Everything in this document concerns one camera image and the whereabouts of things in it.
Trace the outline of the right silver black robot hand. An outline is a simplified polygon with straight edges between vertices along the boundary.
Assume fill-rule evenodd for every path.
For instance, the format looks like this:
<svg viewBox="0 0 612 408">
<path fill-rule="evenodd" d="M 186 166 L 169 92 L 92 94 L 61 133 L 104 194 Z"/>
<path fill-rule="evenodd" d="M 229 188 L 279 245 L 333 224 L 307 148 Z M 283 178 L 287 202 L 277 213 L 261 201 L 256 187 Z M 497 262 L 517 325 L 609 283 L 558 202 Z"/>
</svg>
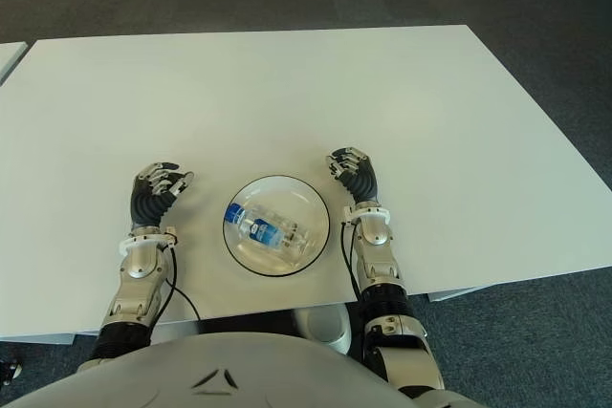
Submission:
<svg viewBox="0 0 612 408">
<path fill-rule="evenodd" d="M 355 147 L 342 147 L 326 157 L 331 176 L 355 204 L 378 201 L 378 183 L 370 158 Z"/>
</svg>

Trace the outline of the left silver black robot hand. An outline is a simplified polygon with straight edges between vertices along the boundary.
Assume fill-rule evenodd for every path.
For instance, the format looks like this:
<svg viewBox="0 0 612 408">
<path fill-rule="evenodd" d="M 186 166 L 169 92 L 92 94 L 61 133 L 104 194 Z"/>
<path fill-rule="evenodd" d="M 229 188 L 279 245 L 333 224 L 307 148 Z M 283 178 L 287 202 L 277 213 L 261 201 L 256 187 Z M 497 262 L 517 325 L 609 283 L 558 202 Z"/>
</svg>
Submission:
<svg viewBox="0 0 612 408">
<path fill-rule="evenodd" d="M 194 179 L 194 173 L 181 172 L 172 162 L 154 162 L 139 172 L 130 197 L 132 229 L 159 227 L 164 214 L 174 205 Z"/>
</svg>

